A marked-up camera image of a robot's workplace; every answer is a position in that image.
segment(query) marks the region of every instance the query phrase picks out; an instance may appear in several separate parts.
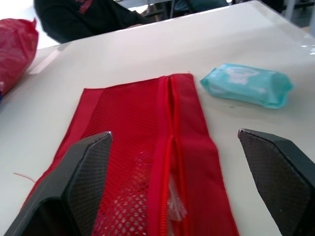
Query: red zipper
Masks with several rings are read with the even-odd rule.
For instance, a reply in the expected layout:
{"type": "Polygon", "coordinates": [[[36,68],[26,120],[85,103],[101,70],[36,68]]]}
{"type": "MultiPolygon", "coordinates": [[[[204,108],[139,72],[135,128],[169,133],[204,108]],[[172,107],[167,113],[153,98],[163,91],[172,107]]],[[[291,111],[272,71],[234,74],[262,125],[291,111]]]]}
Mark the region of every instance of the red zipper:
{"type": "MultiPolygon", "coordinates": [[[[168,122],[169,138],[166,144],[166,152],[164,158],[164,167],[162,175],[162,193],[161,193],[161,211],[160,211],[160,235],[167,236],[167,210],[169,197],[169,175],[170,175],[170,158],[172,152],[176,152],[176,160],[179,168],[180,176],[180,195],[183,198],[183,203],[187,208],[186,182],[184,174],[184,162],[181,143],[180,143],[180,107],[179,95],[176,90],[176,82],[172,76],[167,77],[166,81],[166,96],[165,96],[166,116],[168,122]]],[[[182,222],[183,235],[189,235],[188,218],[185,217],[182,222]]]]}

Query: red mesh pouch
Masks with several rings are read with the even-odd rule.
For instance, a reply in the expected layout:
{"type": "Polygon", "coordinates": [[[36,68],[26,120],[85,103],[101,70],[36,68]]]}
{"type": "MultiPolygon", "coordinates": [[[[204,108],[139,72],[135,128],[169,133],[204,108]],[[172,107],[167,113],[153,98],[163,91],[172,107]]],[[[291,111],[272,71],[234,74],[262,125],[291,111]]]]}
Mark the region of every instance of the red mesh pouch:
{"type": "Polygon", "coordinates": [[[85,89],[52,165],[33,190],[71,144],[104,131],[112,131],[113,143],[92,235],[169,235],[170,174],[188,212],[172,222],[175,235],[238,235],[190,74],[85,89]]]}
{"type": "Polygon", "coordinates": [[[22,19],[0,20],[0,96],[19,81],[32,63],[38,43],[33,22],[22,19]]]}

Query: teal wet wipes pack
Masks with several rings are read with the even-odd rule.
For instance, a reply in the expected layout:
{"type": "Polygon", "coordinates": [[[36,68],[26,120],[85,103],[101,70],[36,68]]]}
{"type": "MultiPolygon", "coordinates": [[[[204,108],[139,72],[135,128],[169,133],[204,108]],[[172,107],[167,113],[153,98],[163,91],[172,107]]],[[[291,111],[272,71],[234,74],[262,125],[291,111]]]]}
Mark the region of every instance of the teal wet wipes pack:
{"type": "Polygon", "coordinates": [[[272,109],[284,106],[288,92],[293,89],[283,73],[237,64],[224,64],[200,82],[213,96],[272,109]]]}

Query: white table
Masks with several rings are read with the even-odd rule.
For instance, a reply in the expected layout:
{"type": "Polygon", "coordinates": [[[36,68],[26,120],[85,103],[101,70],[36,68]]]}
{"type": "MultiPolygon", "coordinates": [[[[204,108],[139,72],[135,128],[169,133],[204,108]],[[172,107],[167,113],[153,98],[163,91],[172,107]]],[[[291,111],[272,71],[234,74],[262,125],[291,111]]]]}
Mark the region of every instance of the white table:
{"type": "Polygon", "coordinates": [[[254,1],[54,49],[38,52],[37,68],[0,105],[0,235],[33,185],[13,173],[38,179],[48,168],[83,88],[178,72],[195,76],[240,235],[281,235],[256,190],[237,132],[248,128],[291,139],[315,161],[315,39],[254,1]],[[41,64],[45,54],[50,56],[41,64]],[[227,62],[289,75],[296,84],[289,104],[268,110],[209,96],[198,81],[227,62]]]}

